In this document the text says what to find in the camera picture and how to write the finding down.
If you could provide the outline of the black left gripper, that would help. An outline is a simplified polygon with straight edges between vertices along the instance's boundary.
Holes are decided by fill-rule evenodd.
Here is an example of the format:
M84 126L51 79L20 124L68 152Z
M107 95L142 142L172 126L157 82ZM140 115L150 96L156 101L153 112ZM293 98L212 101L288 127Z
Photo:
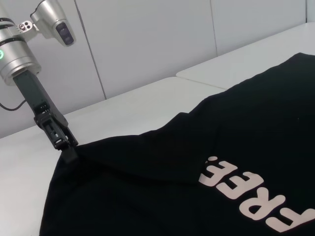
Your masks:
M53 147L61 150L61 158L65 163L70 163L78 156L75 147L78 141L68 128L68 122L58 110L47 91L36 75L26 70L13 78L17 88L25 98L34 113L34 121L38 127L43 128ZM46 123L41 120L49 116L56 123Z

